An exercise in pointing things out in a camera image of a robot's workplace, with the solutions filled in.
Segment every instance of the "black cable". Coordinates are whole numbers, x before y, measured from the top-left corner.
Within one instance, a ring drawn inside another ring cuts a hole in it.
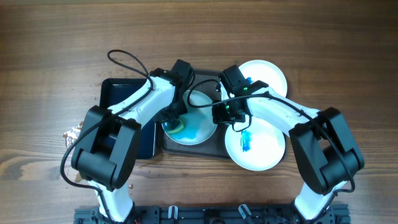
[[[187,89],[189,89],[191,86],[192,86],[192,84],[193,84],[193,82],[195,81],[195,72],[193,72],[193,75],[192,75],[192,81],[191,81],[191,83],[189,83],[189,85],[187,86]]]
[[[249,115],[249,125],[248,125],[247,127],[243,128],[243,129],[240,129],[240,130],[237,130],[237,131],[235,131],[235,127],[234,127],[234,125],[235,125],[236,122],[233,122],[233,123],[232,123],[232,130],[233,130],[234,132],[241,132],[241,131],[244,131],[244,130],[246,130],[247,128],[249,128],[249,127],[251,126],[251,117],[252,117],[252,116]]]
[[[122,63],[120,63],[120,62],[115,61],[115,60],[114,60],[113,58],[111,58],[111,56],[110,56],[110,54],[113,53],[113,52],[121,52],[121,53],[124,53],[124,54],[127,54],[127,55],[131,56],[132,58],[134,58],[134,59],[142,66],[142,68],[144,69],[145,73],[142,72],[142,71],[140,71],[140,70],[137,70],[137,69],[135,69],[135,68],[132,68],[132,67],[130,67],[130,66],[127,66],[127,65],[125,65],[125,64],[122,64]],[[67,151],[66,151],[65,154],[63,155],[63,158],[62,158],[62,160],[61,160],[61,165],[60,165],[60,172],[61,172],[62,178],[63,178],[63,179],[65,180],[65,182],[67,182],[68,184],[70,184],[70,185],[72,185],[72,186],[75,186],[75,187],[81,187],[81,188],[84,188],[84,189],[93,189],[93,190],[97,191],[97,192],[98,192],[98,195],[99,195],[99,197],[100,197],[100,199],[101,199],[101,201],[102,201],[102,204],[103,204],[103,207],[104,207],[104,209],[105,209],[106,215],[108,216],[110,222],[111,222],[111,223],[114,223],[114,221],[113,221],[113,219],[112,219],[112,217],[111,217],[111,215],[110,215],[110,212],[109,212],[108,206],[107,206],[107,204],[106,204],[106,201],[105,201],[105,199],[104,199],[103,191],[102,191],[101,189],[99,189],[99,188],[97,188],[97,187],[94,187],[94,186],[91,186],[91,185],[84,185],[84,184],[74,183],[73,181],[71,181],[71,180],[65,175],[65,163],[66,163],[66,161],[67,161],[67,159],[68,159],[68,156],[69,156],[70,152],[72,151],[72,149],[73,149],[84,137],[86,137],[89,133],[91,133],[91,132],[92,132],[93,130],[95,130],[96,128],[98,128],[98,127],[100,127],[100,126],[106,124],[107,122],[111,121],[111,120],[114,119],[115,117],[117,117],[117,116],[123,114],[124,112],[128,111],[130,108],[132,108],[134,105],[136,105],[136,104],[137,104],[138,102],[140,102],[142,99],[144,99],[144,98],[151,92],[151,90],[152,90],[153,87],[154,87],[154,83],[153,83],[153,81],[150,79],[150,77],[149,77],[149,72],[147,71],[146,67],[145,67],[144,64],[143,64],[136,56],[134,56],[133,54],[130,54],[129,52],[126,52],[126,51],[124,51],[124,50],[111,50],[111,51],[108,52],[108,58],[109,58],[110,61],[112,61],[113,63],[115,63],[115,64],[117,64],[117,65],[120,65],[120,66],[122,66],[122,67],[124,67],[124,68],[130,69],[130,70],[132,70],[132,71],[134,71],[134,72],[137,72],[137,73],[143,75],[144,77],[146,77],[146,78],[149,80],[150,88],[149,88],[140,98],[138,98],[136,101],[134,101],[133,103],[131,103],[131,104],[128,105],[127,107],[123,108],[121,111],[119,111],[119,112],[113,114],[112,116],[110,116],[110,117],[108,117],[108,118],[106,118],[106,119],[104,119],[104,120],[102,120],[102,121],[100,121],[100,122],[94,124],[92,127],[90,127],[89,129],[87,129],[84,133],[80,133],[79,138],[78,138],[71,146],[69,146],[69,148],[67,149]]]
[[[201,85],[201,84],[203,84],[203,83],[206,83],[206,82],[216,82],[216,83],[219,83],[220,81],[215,80],[215,79],[209,79],[209,80],[204,80],[204,81],[202,81],[202,82],[198,82],[196,85],[194,85],[194,86],[192,87],[192,89],[189,91],[188,96],[187,96],[187,103],[188,103],[188,105],[189,105],[190,107],[192,107],[192,108],[206,108],[206,107],[209,107],[209,106],[220,105],[220,104],[223,104],[223,103],[226,103],[226,102],[229,102],[229,101],[233,101],[233,100],[248,99],[248,98],[254,98],[254,97],[265,97],[264,94],[254,94],[254,95],[247,95],[247,96],[236,96],[236,97],[234,97],[234,98],[226,99],[226,100],[223,100],[223,101],[220,101],[220,102],[216,102],[216,103],[210,103],[210,104],[207,104],[207,105],[193,105],[193,104],[191,103],[191,101],[190,101],[190,97],[191,97],[192,91],[193,91],[196,87],[198,87],[199,85]]]
[[[329,200],[327,201],[325,206],[323,206],[323,208],[321,209],[319,214],[316,217],[314,217],[313,219],[308,221],[310,224],[315,223],[319,218],[321,218],[321,216],[324,214],[324,212],[328,209],[328,207],[330,206],[333,199],[335,199],[335,197],[337,196],[337,193],[335,193],[335,192],[332,192],[332,194],[333,195],[329,198]]]

